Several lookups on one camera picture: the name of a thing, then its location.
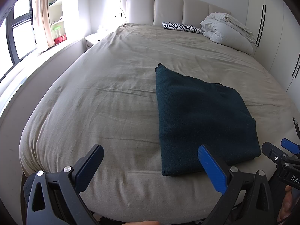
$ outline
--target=window sill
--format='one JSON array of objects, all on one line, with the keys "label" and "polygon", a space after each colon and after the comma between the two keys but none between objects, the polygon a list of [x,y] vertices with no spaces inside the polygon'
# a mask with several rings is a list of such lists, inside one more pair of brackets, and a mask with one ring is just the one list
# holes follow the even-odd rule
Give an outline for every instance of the window sill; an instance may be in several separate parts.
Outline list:
[{"label": "window sill", "polygon": [[8,103],[23,85],[23,83],[38,72],[38,68],[44,63],[50,62],[53,58],[63,52],[77,41],[63,41],[49,50],[38,54],[35,50],[21,62],[19,62],[0,82],[0,118]]}]

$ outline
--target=mattress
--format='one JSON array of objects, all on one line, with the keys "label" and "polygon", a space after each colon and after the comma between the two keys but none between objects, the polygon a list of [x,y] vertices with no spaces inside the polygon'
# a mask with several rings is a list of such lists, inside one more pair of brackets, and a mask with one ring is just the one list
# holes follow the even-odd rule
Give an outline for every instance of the mattress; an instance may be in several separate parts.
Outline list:
[{"label": "mattress", "polygon": [[[252,117],[260,145],[299,142],[300,114],[275,79],[251,56],[200,34],[127,24],[85,52],[51,86],[29,118],[20,142],[26,176],[74,165],[94,144],[104,159],[87,190],[87,207],[123,222],[178,224],[207,217],[220,193],[204,172],[161,174],[155,67],[236,89]],[[270,178],[275,165],[261,155],[240,163]]]}]

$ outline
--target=bed frame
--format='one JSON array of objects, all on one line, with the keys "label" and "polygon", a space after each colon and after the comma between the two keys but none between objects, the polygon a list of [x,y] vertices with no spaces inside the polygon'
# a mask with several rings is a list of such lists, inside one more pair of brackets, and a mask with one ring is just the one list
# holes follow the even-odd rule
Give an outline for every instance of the bed frame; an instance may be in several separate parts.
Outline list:
[{"label": "bed frame", "polygon": [[229,11],[199,0],[121,0],[126,22],[162,26],[175,22],[201,27],[200,22],[211,13]]}]

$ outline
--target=window pane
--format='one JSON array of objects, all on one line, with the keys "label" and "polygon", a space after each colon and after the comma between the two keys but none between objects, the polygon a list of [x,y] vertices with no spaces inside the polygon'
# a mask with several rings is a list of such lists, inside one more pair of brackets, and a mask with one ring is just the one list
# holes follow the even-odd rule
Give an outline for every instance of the window pane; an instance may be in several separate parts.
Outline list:
[{"label": "window pane", "polygon": [[11,57],[7,46],[5,20],[0,26],[0,48],[1,48],[1,58],[0,58],[0,79],[1,79],[2,76],[13,65],[13,63],[11,62]]},{"label": "window pane", "polygon": [[13,12],[13,18],[20,17],[30,12],[30,0],[17,0]]},{"label": "window pane", "polygon": [[19,59],[36,48],[31,20],[13,28],[13,38]]}]

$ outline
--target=white nightstand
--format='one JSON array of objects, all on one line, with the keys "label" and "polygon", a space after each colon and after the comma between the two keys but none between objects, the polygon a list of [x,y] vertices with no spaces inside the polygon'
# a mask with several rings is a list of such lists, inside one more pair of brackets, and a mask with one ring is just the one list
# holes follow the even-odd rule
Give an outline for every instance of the white nightstand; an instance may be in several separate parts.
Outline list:
[{"label": "white nightstand", "polygon": [[104,39],[108,34],[110,34],[111,30],[103,31],[101,33],[95,33],[84,37],[86,39],[87,49],[90,49],[93,45],[95,45],[98,41]]}]

